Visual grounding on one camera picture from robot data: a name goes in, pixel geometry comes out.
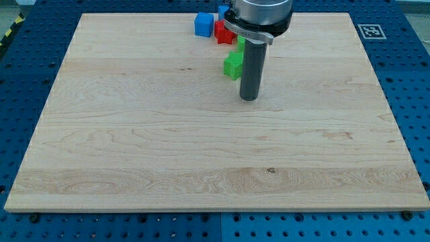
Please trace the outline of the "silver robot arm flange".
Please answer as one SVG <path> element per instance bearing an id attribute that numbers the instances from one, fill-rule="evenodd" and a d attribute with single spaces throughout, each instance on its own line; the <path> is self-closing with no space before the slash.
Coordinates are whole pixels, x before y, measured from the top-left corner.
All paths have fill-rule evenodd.
<path id="1" fill-rule="evenodd" d="M 224 13 L 224 27 L 253 44 L 272 45 L 290 26 L 293 0 L 235 0 Z"/>

